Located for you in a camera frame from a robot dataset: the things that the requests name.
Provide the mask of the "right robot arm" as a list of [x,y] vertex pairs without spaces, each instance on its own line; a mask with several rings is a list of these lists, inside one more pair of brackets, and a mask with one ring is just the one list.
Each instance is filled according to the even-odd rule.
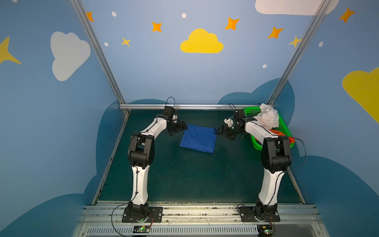
[[255,121],[241,119],[233,121],[231,117],[224,119],[224,124],[217,134],[234,140],[240,133],[248,133],[262,144],[261,164],[264,168],[264,179],[255,206],[255,215],[275,213],[277,210],[277,194],[281,179],[291,165],[290,140],[284,135],[277,135]]

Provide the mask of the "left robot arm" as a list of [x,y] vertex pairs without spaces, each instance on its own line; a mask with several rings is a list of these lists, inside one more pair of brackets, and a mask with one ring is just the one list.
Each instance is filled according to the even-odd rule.
[[170,136],[187,129],[184,121],[172,115],[155,116],[147,128],[132,134],[128,147],[128,160],[133,172],[133,194],[127,206],[127,214],[138,220],[149,215],[148,176],[149,169],[155,158],[155,140],[166,131]]

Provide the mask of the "blue panda print t-shirt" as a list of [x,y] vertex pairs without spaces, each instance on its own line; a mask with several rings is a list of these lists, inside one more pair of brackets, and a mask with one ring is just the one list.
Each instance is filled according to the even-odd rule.
[[188,124],[179,146],[213,154],[217,138],[216,131],[215,128]]

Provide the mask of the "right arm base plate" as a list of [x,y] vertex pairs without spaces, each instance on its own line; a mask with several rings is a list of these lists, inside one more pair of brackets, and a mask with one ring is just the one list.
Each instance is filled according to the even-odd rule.
[[236,208],[242,222],[280,222],[277,206],[239,206]]

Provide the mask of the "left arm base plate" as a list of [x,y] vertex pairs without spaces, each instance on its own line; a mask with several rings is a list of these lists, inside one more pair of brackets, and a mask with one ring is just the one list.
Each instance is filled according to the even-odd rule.
[[132,210],[127,207],[122,216],[122,223],[161,223],[163,217],[163,207],[141,207]]

